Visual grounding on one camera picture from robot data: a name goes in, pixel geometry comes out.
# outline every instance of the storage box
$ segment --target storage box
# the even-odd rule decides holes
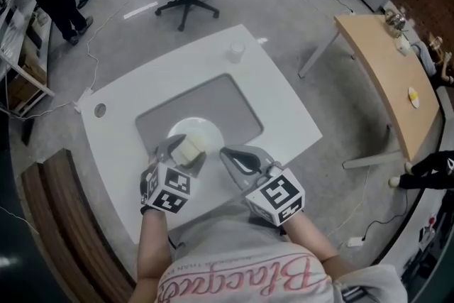
[[[46,71],[40,67],[39,58],[36,54],[36,47],[28,37],[24,40],[18,64],[39,83],[47,83]],[[22,102],[26,103],[37,91],[38,88],[35,85],[31,84],[19,74],[16,74],[16,76],[8,82],[9,108],[12,110]]]

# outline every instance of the metal table leg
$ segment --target metal table leg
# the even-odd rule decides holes
[[[367,167],[368,165],[394,162],[395,160],[399,160],[402,158],[403,158],[402,152],[400,150],[396,150],[395,152],[381,153],[377,155],[372,155],[370,157],[348,160],[342,163],[342,166],[345,170],[348,170],[350,168]]]
[[[298,72],[298,75],[300,78],[303,78],[304,75],[309,71],[309,68],[312,67],[312,65],[318,60],[318,58],[325,52],[326,48],[328,48],[332,42],[337,38],[339,35],[339,30],[336,27],[336,30],[329,35],[325,40],[323,40],[322,44],[316,49],[314,54],[309,58],[309,60],[306,62],[306,64],[300,69]]]

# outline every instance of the white cup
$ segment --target white cup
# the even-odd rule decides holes
[[[240,63],[246,47],[241,42],[232,42],[227,51],[227,59],[232,63]]]

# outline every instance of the sponge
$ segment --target sponge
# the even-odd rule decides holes
[[[170,153],[177,165],[189,168],[205,152],[204,142],[196,135],[186,138]]]

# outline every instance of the chair base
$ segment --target chair base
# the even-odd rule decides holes
[[[200,6],[201,8],[208,9],[209,11],[213,12],[213,18],[219,18],[219,9],[216,9],[208,4],[205,4],[204,2],[200,0],[174,0],[174,1],[169,1],[167,4],[160,6],[158,9],[156,9],[155,14],[157,16],[161,15],[161,11],[165,9],[170,9],[174,8],[176,6],[184,5],[184,13],[183,13],[183,19],[182,23],[179,25],[178,30],[180,32],[184,31],[184,25],[186,23],[186,18],[187,14],[189,13],[189,8],[191,5],[195,6]]]

